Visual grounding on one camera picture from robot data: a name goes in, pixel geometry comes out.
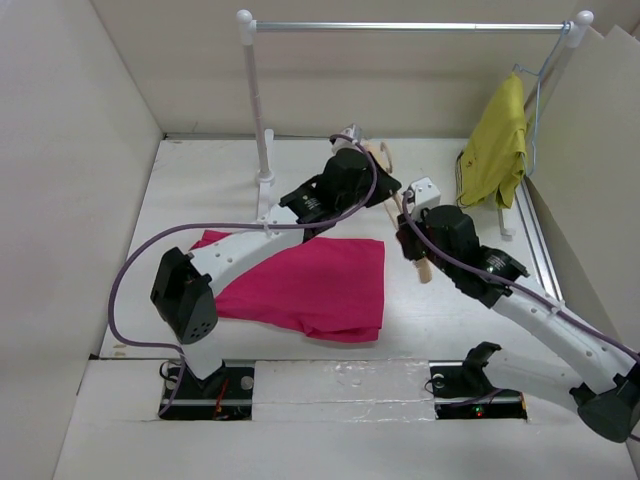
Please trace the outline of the wooden clothes hanger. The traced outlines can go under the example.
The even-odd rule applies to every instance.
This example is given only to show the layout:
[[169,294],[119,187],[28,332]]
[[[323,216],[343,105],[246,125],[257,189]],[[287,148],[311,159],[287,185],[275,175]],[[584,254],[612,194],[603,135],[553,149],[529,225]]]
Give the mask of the wooden clothes hanger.
[[[365,149],[373,156],[376,163],[389,175],[393,173],[393,156],[390,147],[384,142],[378,143],[365,140],[363,143]],[[385,211],[394,226],[395,230],[399,230],[398,216],[401,213],[401,198],[398,193],[394,193],[390,200],[383,202]],[[432,269],[428,259],[415,260],[412,262],[417,271],[419,282],[428,284],[432,280]]]

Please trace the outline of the pink trousers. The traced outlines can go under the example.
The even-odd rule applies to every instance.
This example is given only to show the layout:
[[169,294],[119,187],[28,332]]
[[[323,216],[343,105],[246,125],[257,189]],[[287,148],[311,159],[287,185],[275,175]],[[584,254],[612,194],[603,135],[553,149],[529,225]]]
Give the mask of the pink trousers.
[[384,317],[384,243],[316,237],[284,250],[217,296],[224,318],[344,344],[374,342]]

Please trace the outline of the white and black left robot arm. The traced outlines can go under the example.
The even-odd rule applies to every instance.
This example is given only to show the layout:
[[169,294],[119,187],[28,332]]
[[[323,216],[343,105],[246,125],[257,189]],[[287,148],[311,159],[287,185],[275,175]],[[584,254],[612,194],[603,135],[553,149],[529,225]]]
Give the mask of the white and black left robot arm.
[[164,253],[150,299],[183,348],[190,387],[210,397],[226,380],[224,360],[200,344],[218,322],[216,298],[224,289],[269,258],[332,228],[351,209],[376,206],[400,187],[368,152],[341,149],[320,174],[284,195],[258,222],[193,253],[177,247]]

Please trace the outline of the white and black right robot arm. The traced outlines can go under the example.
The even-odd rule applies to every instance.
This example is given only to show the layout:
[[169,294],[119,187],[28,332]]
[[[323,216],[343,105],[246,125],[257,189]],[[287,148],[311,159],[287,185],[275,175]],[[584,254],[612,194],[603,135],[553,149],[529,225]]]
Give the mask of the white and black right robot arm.
[[623,443],[639,422],[639,355],[555,300],[507,253],[483,246],[460,208],[402,206],[397,238],[410,260],[427,259],[464,295],[511,320],[562,360],[534,361],[483,342],[463,361],[473,393],[509,389],[576,414],[599,436]]

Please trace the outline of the black right arm base rail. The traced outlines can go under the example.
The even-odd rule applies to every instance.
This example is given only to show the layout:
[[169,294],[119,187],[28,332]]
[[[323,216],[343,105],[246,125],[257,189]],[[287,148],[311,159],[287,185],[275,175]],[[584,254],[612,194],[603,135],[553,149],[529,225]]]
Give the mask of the black right arm base rail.
[[463,378],[461,361],[430,361],[424,390],[434,401],[437,420],[527,420],[520,392],[472,385]]

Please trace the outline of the black left arm base rail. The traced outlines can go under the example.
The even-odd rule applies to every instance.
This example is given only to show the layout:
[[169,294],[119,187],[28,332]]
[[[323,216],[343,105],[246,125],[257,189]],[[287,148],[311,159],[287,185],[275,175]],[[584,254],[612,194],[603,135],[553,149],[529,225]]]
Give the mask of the black left arm base rail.
[[188,370],[177,384],[180,367],[159,369],[163,379],[159,418],[170,421],[248,421],[252,417],[254,364],[227,364],[211,381],[199,381]]

